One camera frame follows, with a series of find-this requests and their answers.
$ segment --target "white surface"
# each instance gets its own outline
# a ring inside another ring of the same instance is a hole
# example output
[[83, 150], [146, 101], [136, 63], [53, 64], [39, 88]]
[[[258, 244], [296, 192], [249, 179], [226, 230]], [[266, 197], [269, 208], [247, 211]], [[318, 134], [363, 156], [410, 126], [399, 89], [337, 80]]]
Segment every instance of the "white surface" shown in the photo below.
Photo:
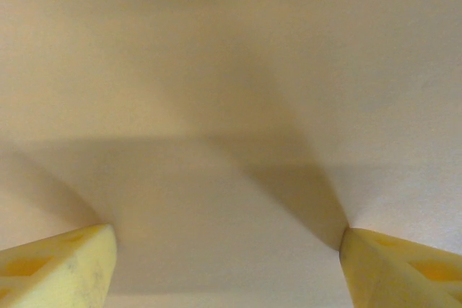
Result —
[[114, 223], [108, 307], [350, 307], [336, 197], [461, 253], [462, 0], [1, 2], [1, 245]]

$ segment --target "white wall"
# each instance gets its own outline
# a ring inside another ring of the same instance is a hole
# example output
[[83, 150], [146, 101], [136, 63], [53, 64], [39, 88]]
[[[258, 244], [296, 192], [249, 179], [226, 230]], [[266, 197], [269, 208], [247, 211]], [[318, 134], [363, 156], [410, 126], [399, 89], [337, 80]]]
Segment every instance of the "white wall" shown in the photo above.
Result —
[[462, 0], [1, 2], [1, 245], [115, 224], [108, 307], [350, 307], [347, 219], [461, 252]]

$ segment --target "beige surface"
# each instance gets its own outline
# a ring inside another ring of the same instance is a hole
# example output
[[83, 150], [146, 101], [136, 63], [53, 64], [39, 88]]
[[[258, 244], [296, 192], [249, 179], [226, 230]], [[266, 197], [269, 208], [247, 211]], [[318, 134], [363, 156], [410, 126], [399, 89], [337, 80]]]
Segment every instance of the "beige surface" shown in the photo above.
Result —
[[1, 245], [114, 223], [109, 308], [350, 307], [347, 218], [461, 252], [462, 0], [1, 2]]

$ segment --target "yellow plastic piece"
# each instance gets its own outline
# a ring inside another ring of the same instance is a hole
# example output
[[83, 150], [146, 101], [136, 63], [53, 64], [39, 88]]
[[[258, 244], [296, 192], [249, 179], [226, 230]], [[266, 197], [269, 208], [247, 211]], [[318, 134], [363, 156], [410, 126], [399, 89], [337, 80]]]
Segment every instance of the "yellow plastic piece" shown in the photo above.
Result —
[[348, 229], [340, 261], [356, 308], [462, 308], [462, 256]]
[[101, 308], [116, 265], [110, 225], [0, 252], [0, 308]]

